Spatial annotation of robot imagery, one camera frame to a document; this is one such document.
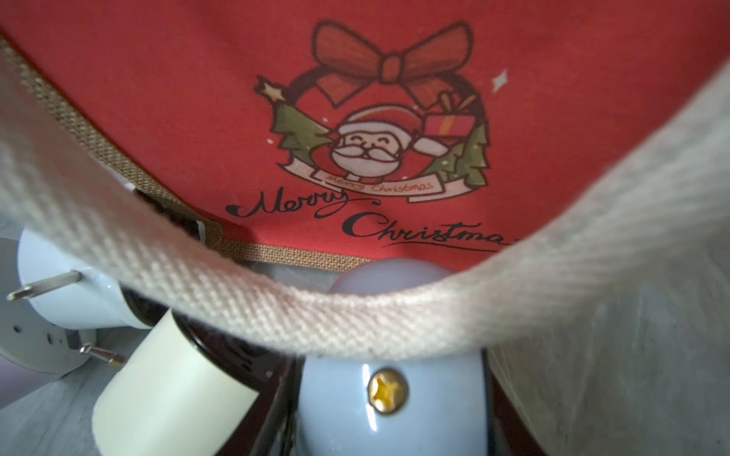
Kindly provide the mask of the cream round alarm clock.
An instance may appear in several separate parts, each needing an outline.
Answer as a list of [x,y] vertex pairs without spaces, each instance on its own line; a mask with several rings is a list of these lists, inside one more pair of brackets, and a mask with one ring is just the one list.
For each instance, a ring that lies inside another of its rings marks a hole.
[[169,311],[99,396],[102,455],[286,455],[297,363]]

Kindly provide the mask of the burlap red Christmas canvas bag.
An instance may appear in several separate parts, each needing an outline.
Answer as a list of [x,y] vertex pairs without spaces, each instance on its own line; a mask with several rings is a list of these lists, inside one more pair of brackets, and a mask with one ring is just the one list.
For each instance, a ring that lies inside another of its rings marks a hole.
[[725,1],[5,1],[1,203],[288,353],[559,324],[729,222]]

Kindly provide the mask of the white round alarm clock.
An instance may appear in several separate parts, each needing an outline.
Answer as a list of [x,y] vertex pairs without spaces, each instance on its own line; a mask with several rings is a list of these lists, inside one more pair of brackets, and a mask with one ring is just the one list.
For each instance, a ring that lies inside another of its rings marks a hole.
[[98,330],[150,330],[167,311],[29,230],[1,241],[1,366],[64,375]]

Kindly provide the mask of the light blue bell alarm clock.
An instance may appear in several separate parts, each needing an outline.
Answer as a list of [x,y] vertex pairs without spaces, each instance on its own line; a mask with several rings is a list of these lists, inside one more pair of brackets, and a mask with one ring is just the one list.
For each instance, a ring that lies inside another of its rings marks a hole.
[[484,351],[410,361],[308,356],[295,455],[492,455]]

